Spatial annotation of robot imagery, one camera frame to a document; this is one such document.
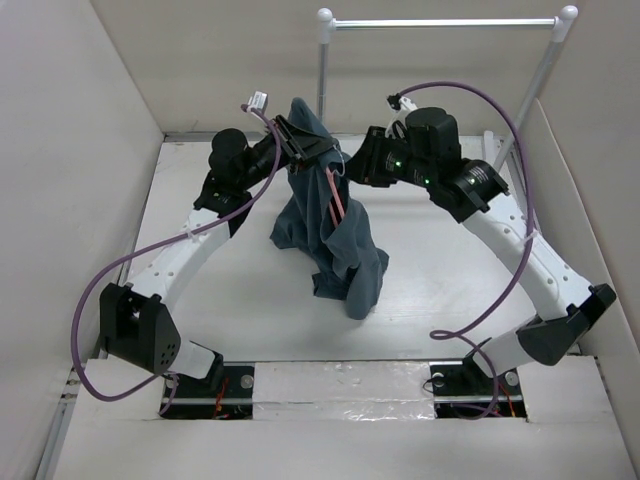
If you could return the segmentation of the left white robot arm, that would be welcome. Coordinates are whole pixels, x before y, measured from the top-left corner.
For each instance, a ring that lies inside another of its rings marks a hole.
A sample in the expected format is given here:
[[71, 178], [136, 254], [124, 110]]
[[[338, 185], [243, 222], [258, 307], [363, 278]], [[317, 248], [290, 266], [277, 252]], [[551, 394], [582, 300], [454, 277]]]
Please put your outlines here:
[[109, 284], [101, 292], [100, 342], [108, 354], [154, 375], [185, 375], [201, 396], [220, 390], [220, 354], [182, 338], [172, 310], [198, 270], [244, 223], [255, 199], [251, 188], [284, 167], [309, 169], [336, 144], [283, 116], [274, 124], [274, 132], [255, 145], [235, 128], [214, 135], [210, 170], [179, 241], [163, 247], [126, 284]]

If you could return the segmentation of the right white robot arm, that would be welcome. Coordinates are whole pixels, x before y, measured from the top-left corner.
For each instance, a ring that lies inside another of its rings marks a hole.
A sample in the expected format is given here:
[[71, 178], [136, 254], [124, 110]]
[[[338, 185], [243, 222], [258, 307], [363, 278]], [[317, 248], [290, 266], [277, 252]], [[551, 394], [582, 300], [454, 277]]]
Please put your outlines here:
[[372, 126], [346, 165], [347, 177], [386, 188], [425, 189], [430, 200], [480, 239], [535, 308], [520, 326], [470, 352], [462, 381], [484, 393], [498, 375], [537, 362], [557, 364], [617, 299], [613, 288], [576, 273], [526, 219], [507, 182], [487, 162], [462, 155], [456, 119], [437, 107], [413, 108], [389, 128]]

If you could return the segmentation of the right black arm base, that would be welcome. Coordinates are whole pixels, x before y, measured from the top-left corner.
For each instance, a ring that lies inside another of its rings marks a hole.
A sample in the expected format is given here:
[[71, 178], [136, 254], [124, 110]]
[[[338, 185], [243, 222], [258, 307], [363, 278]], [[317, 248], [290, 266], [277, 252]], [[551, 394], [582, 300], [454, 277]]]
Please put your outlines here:
[[462, 359], [432, 363], [422, 388], [434, 396], [440, 418], [522, 418], [517, 369], [532, 361], [514, 335], [488, 338]]

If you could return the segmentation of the blue t shirt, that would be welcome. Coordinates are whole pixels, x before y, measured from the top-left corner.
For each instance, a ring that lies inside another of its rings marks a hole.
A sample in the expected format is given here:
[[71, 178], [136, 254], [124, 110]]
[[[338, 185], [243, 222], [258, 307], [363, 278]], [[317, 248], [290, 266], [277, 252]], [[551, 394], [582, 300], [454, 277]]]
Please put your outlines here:
[[333, 171], [341, 169], [334, 149], [310, 169], [288, 176], [292, 196], [277, 216], [270, 239], [277, 248], [298, 249], [316, 263], [318, 272], [312, 276], [315, 296], [342, 300], [349, 318], [363, 320], [379, 300], [389, 255], [376, 246], [369, 215], [351, 197], [345, 175], [335, 176], [345, 217], [334, 227], [327, 166]]

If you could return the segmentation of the pink clothes hanger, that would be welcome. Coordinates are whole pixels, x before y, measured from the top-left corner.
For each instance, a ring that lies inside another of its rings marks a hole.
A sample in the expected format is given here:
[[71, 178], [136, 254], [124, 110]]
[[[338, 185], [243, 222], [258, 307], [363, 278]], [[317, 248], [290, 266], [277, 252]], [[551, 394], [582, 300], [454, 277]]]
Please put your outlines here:
[[335, 176], [342, 177], [346, 173], [346, 165], [343, 153], [338, 149], [337, 146], [333, 146], [333, 149], [339, 155], [341, 169], [338, 171], [333, 171], [329, 166], [327, 166], [325, 168], [325, 174], [332, 195], [332, 199], [329, 202], [329, 212], [332, 223], [334, 227], [337, 228], [345, 217], [345, 208], [343, 206], [339, 190], [336, 185]]

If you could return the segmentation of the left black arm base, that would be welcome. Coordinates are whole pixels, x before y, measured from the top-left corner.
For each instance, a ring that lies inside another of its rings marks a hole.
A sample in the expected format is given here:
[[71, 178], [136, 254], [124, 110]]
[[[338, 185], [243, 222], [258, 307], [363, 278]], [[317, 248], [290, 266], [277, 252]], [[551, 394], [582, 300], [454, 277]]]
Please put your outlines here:
[[250, 420], [254, 384], [253, 362], [227, 363], [216, 354], [204, 379], [164, 377], [159, 414], [168, 420]]

